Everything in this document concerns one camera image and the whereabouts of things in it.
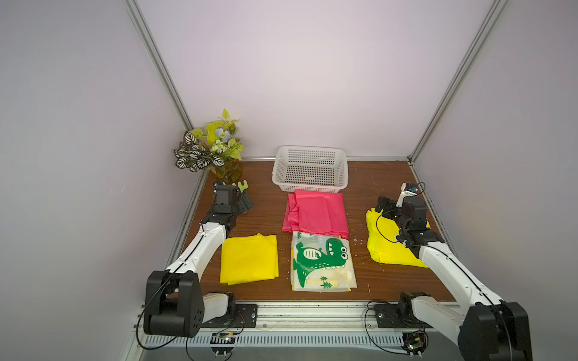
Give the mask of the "plain yellow raincoat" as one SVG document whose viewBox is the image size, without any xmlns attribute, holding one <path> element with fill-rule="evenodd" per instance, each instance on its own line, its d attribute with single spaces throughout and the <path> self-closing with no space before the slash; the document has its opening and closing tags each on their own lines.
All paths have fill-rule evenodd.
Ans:
<svg viewBox="0 0 578 361">
<path fill-rule="evenodd" d="M 222 245 L 220 283 L 229 286 L 278 278 L 276 235 L 229 238 Z"/>
</svg>

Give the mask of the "pink raincoat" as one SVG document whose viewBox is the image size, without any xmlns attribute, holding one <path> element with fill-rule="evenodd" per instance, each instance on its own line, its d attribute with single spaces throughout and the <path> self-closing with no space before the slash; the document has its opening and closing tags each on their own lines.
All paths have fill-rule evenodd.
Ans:
<svg viewBox="0 0 578 361">
<path fill-rule="evenodd" d="M 290 193 L 287 197 L 282 231 L 348 239 L 350 232 L 343 195 L 306 190 Z"/>
</svg>

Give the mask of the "white plastic basket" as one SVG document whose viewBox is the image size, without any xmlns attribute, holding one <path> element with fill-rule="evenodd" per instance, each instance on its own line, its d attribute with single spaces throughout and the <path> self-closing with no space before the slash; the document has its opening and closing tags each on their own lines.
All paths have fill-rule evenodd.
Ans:
<svg viewBox="0 0 578 361">
<path fill-rule="evenodd" d="M 331 147 L 282 146 L 275 157 L 272 182 L 289 193 L 338 193 L 349 183 L 346 153 Z"/>
</svg>

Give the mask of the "dinosaur print raincoat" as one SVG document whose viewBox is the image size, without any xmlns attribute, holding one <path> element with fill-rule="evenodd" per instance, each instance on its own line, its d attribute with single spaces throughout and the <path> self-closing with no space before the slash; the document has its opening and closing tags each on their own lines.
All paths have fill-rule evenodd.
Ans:
<svg viewBox="0 0 578 361">
<path fill-rule="evenodd" d="M 357 287 L 349 241 L 294 232 L 291 288 L 297 292 L 341 293 Z"/>
</svg>

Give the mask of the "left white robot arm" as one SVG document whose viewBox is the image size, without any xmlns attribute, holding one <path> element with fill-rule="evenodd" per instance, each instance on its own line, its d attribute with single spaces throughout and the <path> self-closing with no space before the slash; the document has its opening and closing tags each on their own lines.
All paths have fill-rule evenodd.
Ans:
<svg viewBox="0 0 578 361">
<path fill-rule="evenodd" d="M 147 279 L 144 310 L 138 322 L 145 334 L 194 337 L 214 320 L 235 320 L 234 295 L 204 295 L 200 281 L 238 216 L 251 207 L 248 194 L 239 186 L 215 183 L 213 203 L 194 240 L 166 269 L 152 272 Z"/>
</svg>

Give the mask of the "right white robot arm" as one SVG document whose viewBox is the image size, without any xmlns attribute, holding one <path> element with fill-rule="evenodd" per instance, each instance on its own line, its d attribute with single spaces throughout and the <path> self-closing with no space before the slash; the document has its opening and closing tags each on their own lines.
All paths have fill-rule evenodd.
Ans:
<svg viewBox="0 0 578 361">
<path fill-rule="evenodd" d="M 527 312 L 489 290 L 427 226 L 427 207 L 417 196 L 378 198 L 376 212 L 396 223 L 397 240 L 421 260 L 459 304 L 459 311 L 426 294 L 401 300 L 406 311 L 456 344 L 465 360 L 531 360 Z"/>
</svg>

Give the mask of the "yellow duck folded raincoat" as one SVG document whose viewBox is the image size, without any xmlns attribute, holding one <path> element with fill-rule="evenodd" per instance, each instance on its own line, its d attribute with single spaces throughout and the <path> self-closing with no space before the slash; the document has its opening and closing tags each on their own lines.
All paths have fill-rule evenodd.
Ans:
<svg viewBox="0 0 578 361">
<path fill-rule="evenodd" d="M 366 213 L 368 229 L 367 249 L 373 261 L 388 265 L 415 266 L 427 269 L 408 248 L 397 243 L 399 235 L 397 224 L 375 211 L 374 208 Z"/>
</svg>

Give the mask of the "green toy rake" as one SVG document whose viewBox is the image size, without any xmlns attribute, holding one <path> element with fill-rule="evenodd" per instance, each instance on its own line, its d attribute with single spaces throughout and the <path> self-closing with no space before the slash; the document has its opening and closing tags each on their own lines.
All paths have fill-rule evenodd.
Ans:
<svg viewBox="0 0 578 361">
<path fill-rule="evenodd" d="M 239 191 L 243 193 L 245 190 L 248 189 L 248 182 L 247 180 L 239 181 L 236 186 L 239 188 Z"/>
</svg>

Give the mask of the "artificial plant in vase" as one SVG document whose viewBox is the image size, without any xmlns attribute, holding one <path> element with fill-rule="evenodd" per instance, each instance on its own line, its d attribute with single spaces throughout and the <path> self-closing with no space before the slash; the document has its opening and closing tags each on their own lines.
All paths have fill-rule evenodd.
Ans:
<svg viewBox="0 0 578 361">
<path fill-rule="evenodd" d="M 245 146 L 237 137 L 237 119 L 224 109 L 217 120 L 184 133 L 174 150 L 176 167 L 197 172 L 208 169 L 219 181 L 236 183 L 242 177 Z"/>
</svg>

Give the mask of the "right controller board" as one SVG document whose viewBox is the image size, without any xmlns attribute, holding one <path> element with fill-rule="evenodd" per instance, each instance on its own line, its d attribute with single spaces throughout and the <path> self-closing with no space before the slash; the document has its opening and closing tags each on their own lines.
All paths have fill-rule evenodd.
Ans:
<svg viewBox="0 0 578 361">
<path fill-rule="evenodd" d="M 402 349 L 411 357 L 422 357 L 429 343 L 427 333 L 424 330 L 405 332 L 402 339 Z"/>
</svg>

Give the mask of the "controller board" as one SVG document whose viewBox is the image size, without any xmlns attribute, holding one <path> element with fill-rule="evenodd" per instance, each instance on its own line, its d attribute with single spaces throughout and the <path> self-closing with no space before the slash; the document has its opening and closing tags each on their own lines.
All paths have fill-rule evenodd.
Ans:
<svg viewBox="0 0 578 361">
<path fill-rule="evenodd" d="M 424 330 L 405 332 L 402 339 L 402 349 L 411 357 L 422 357 L 429 343 L 427 333 Z"/>
<path fill-rule="evenodd" d="M 214 332 L 209 346 L 216 360 L 229 360 L 236 347 L 238 334 L 235 332 Z"/>
</svg>

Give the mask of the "left controller board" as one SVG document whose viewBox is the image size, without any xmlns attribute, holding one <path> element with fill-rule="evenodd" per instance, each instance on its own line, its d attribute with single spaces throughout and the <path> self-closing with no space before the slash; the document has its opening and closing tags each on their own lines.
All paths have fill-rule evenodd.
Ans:
<svg viewBox="0 0 578 361">
<path fill-rule="evenodd" d="M 236 347 L 238 334 L 235 332 L 214 332 L 209 346 L 216 360 L 229 360 Z"/>
</svg>

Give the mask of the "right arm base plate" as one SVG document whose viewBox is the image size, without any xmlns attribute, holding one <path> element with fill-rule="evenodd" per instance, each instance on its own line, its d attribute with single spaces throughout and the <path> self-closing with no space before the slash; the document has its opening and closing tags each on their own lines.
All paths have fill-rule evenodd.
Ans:
<svg viewBox="0 0 578 361">
<path fill-rule="evenodd" d="M 379 329 L 432 329 L 410 314 L 401 314 L 397 304 L 371 302 L 370 311 L 374 311 Z"/>
</svg>

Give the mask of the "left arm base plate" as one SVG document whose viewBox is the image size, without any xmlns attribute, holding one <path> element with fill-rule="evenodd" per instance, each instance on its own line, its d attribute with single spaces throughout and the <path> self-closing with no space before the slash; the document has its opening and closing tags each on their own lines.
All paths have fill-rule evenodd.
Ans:
<svg viewBox="0 0 578 361">
<path fill-rule="evenodd" d="M 257 325 L 258 305 L 254 303 L 236 304 L 235 313 L 205 322 L 203 329 L 254 329 Z"/>
</svg>

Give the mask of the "aluminium front rail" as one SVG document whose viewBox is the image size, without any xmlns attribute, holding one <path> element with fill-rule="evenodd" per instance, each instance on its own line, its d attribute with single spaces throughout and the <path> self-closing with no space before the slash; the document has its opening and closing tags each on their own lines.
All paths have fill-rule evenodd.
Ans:
<svg viewBox="0 0 578 361">
<path fill-rule="evenodd" d="M 193 338 L 146 335 L 137 326 L 123 360 L 216 360 L 214 332 L 238 334 L 229 360 L 460 360 L 458 347 L 435 328 L 379 329 L 370 301 L 242 302 L 258 305 L 254 329 L 203 329 Z M 403 334 L 424 330 L 423 356 L 402 349 Z"/>
</svg>

